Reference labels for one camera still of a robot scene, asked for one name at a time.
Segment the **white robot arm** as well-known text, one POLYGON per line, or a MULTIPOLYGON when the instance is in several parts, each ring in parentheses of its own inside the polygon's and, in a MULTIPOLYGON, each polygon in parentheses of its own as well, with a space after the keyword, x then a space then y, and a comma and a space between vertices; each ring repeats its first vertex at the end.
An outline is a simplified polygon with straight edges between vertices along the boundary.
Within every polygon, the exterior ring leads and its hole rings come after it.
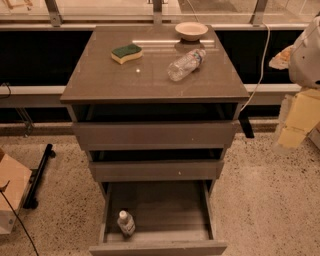
POLYGON ((316 16, 290 45, 269 62, 274 69, 287 69, 290 80, 301 90, 286 95, 281 103, 273 150, 286 154, 296 149, 320 123, 320 16, 316 16))

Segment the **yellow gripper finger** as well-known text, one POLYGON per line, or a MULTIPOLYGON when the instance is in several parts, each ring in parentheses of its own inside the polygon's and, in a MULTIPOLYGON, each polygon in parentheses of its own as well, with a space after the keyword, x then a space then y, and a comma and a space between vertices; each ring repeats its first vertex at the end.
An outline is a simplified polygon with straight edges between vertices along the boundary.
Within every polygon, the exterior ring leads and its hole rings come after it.
POLYGON ((292 51, 292 45, 286 47, 281 52, 277 53, 269 61, 269 66, 273 69, 278 69, 278 70, 287 69, 290 62, 291 51, 292 51))
POLYGON ((286 95, 278 121, 272 149, 288 154, 298 148, 320 122, 320 91, 307 89, 294 96, 286 95))

